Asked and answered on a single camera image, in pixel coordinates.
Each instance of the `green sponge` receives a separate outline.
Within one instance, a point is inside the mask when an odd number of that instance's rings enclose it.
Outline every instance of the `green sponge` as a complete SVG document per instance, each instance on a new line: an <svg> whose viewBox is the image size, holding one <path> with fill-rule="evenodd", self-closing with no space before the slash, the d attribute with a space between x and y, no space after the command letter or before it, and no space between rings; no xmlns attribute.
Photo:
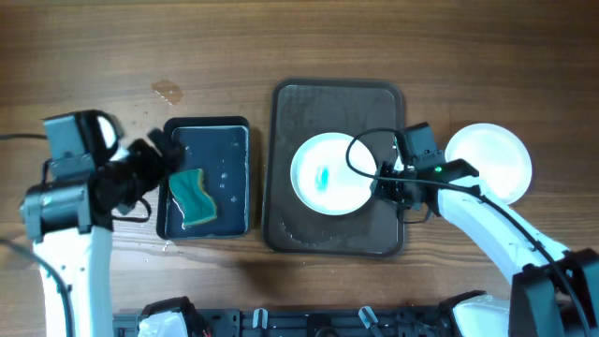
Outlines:
<svg viewBox="0 0 599 337"><path fill-rule="evenodd" d="M214 199L204 190L204 170L189 169L168 178L168 186L183 213L183 228L216 219Z"/></svg>

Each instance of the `white plate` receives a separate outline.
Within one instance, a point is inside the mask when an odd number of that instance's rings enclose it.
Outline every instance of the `white plate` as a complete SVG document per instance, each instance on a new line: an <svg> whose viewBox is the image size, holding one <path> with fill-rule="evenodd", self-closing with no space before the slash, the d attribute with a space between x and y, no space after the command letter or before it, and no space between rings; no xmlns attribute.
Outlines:
<svg viewBox="0 0 599 337"><path fill-rule="evenodd" d="M326 215L353 212L371 197L370 178L358 175L345 163L345 152L353 137L342 133L314 136L299 147L291 161L291 185L309 208ZM352 146L349 159L356 169L376 173L371 152L360 141Z"/></svg>
<svg viewBox="0 0 599 337"><path fill-rule="evenodd" d="M492 124L464 127L447 144L446 161L465 159L506 204L521 198L533 178L533 163L522 141Z"/></svg>

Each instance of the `small tray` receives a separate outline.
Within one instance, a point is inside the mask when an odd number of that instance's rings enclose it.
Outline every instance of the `small tray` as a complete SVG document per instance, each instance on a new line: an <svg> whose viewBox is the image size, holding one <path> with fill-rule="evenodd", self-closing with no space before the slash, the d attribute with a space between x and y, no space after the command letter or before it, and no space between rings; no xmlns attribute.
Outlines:
<svg viewBox="0 0 599 337"><path fill-rule="evenodd" d="M326 132L355 136L374 127L403 129L403 98L387 81L288 79L272 96L269 159L262 211L262 235L275 252L386 257L404 243L403 214L371 198L346 215L310 210L295 194L291 161L306 140ZM362 142L377 164L395 162L393 136L379 133Z"/></svg>
<svg viewBox="0 0 599 337"><path fill-rule="evenodd" d="M164 240L235 238L249 229L250 125L240 116L173 118L165 134L185 148L179 171L204 170L204 187L216 203L217 218L182 228L168 181L160 185L156 233Z"/></svg>

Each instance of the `black cable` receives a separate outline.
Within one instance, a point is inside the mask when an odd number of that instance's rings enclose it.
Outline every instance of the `black cable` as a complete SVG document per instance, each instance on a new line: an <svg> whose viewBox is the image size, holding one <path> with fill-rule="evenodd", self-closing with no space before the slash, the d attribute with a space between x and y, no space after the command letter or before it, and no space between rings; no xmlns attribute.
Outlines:
<svg viewBox="0 0 599 337"><path fill-rule="evenodd" d="M125 222L133 222L133 223L138 223L138 224L143 224L143 223L148 222L148 220L150 220L150 215L152 215L152 206L150 205L150 203L148 202L148 200L146 200L144 198L140 198L139 202L141 202L141 204L146 208L146 211L148 212L148 216L145 216L145 217L112 216L112 220L119 220L119 221L125 221Z"/></svg>
<svg viewBox="0 0 599 337"><path fill-rule="evenodd" d="M373 175L373 174L369 174L366 172L362 172L359 169L355 168L352 163L349 161L349 150L352 148L352 146L354 146L354 143L356 143L356 141L358 141L360 138L369 135L371 133L375 133L375 132L392 132L395 135L399 135L400 132L398 130L392 129L392 128L388 128L388 127L377 127L374 129L370 129L370 130L366 130L362 133L357 134L352 141L349 142L349 145L347 146L347 151L345 152L345 162L347 163L347 166L353 170L355 173L367 177L367 178L371 178L371 179L375 179L375 180L379 180L379 181L384 181L384 182L396 182L396 183L420 183L420 184L427 184L427 185L432 185L432 186L437 186L437 187L443 187L443 188L447 188L447 189L452 189L455 191L460 191L460 192L464 192L464 193L472 193L474 191L473 188L469 188L469 187L463 187L463 186L458 186L455 184L451 184L451 183L439 183L439 182L433 182L433 181L427 181L427 180L421 180L421 179L407 179L407 178L389 178L389 177L381 177L378 175Z"/></svg>
<svg viewBox="0 0 599 337"><path fill-rule="evenodd" d="M66 337L73 337L75 333L73 330L73 312L71 311L71 301L68 297L68 290L66 288L65 281L63 281L58 272L43 258L41 258L35 253L30 252L29 249L27 249L26 247L18 245L12 242L11 240L4 238L0 238L0 244L7 246L8 248L12 249L16 253L21 254L22 256L34 260L35 262L37 262L38 265L42 266L48 272L48 275L51 276L52 279L54 279L54 282L56 282L56 285L58 287L60 297L63 300L63 310L65 311Z"/></svg>
<svg viewBox="0 0 599 337"><path fill-rule="evenodd" d="M497 211L499 214L507 218L507 220L509 220L509 222L511 222L512 225L520 233L522 233L522 235L524 235L526 240L528 240L533 245L534 249L538 250L539 253L541 253L541 255L548 261L549 266L553 269L553 272L555 272L555 274L558 276L558 279L560 279L560 283L563 286L563 290L570 296L572 304L574 304L574 306L577 309L578 318L580 319L580 323L582 324L584 335L586 337L592 337L589 321L587 320L587 316L584 313L584 309L582 308L582 304L580 303L577 294L574 292L574 289L572 288L572 285L570 285L570 282L566 279L563 271L557 265L555 259L553 259L553 257L551 257L551 255L545 250L545 247L543 247L543 243L535 239L533 235L531 235L531 233L529 233L526 229L524 229L524 227L522 227L522 225L518 221L516 221L516 219L514 219L508 212L506 212L503 208L499 207L497 204L489 200L487 197L474 195L472 196L487 203L493 210Z"/></svg>
<svg viewBox="0 0 599 337"><path fill-rule="evenodd" d="M38 135L38 134L5 134L0 135L0 140L9 140L9 139L48 139L46 135Z"/></svg>
<svg viewBox="0 0 599 337"><path fill-rule="evenodd" d="M45 187L46 185L46 181L48 180L48 170L50 169L50 163L52 162L51 159L46 159L46 161L44 162L44 164L41 167L41 186L42 188Z"/></svg>
<svg viewBox="0 0 599 337"><path fill-rule="evenodd" d="M473 188L467 188L467 187L455 185L453 183L438 183L438 182L426 181L426 180L420 180L420 179L381 177L378 175L372 175L372 174L369 174L366 172L362 172L359 169L354 168L354 166L349 161L349 152L350 152L352 146L360 138L362 138L368 134L375 133L375 132L391 132L396 136L396 139L398 138L398 136L401 136L401 134L402 134L400 131L392 129L392 128L388 128L388 127L378 127L378 128L366 130L364 132L357 134L352 139L352 141L349 143L349 145L347 146L347 150L345 151L345 162L347 163L347 166L350 169L352 169L355 173L357 173L361 176L379 180L379 181L398 182L398 183L420 183L420 184L433 185L433 186L449 189L452 191L462 192L462 193L465 193L474 198L478 198L482 202L486 202L488 205L490 205L490 207L493 210L497 211L499 214L504 216L510 223L512 223L512 226L514 226L520 233L522 233L522 235L526 238L526 240L528 240L533 245L534 249L538 250L539 253L541 253L541 255L548 261L549 266L557 274L558 279L560 280L560 283L563 286L563 290L570 297L570 300L572 301L572 303L574 304L574 306L577 309L577 315L578 315L578 318L580 319L580 323L582 324L582 329L584 330L585 337L592 337L591 328L589 326L589 321L587 320L587 316L584 313L582 304L580 303L580 300L578 299L577 294L574 292L574 289L572 288L572 286L566 279L565 274L563 273L562 270L560 270L560 267L557 265L556 261L553 259L553 257L551 257L551 255L547 252L547 250L545 250L545 247L543 247L543 243L541 243L540 241L535 239L531 235L531 233L529 233L526 229L524 229L524 227L516 219L514 219L504 209L499 207L499 205L495 204L494 202L489 200L487 197L477 194Z"/></svg>

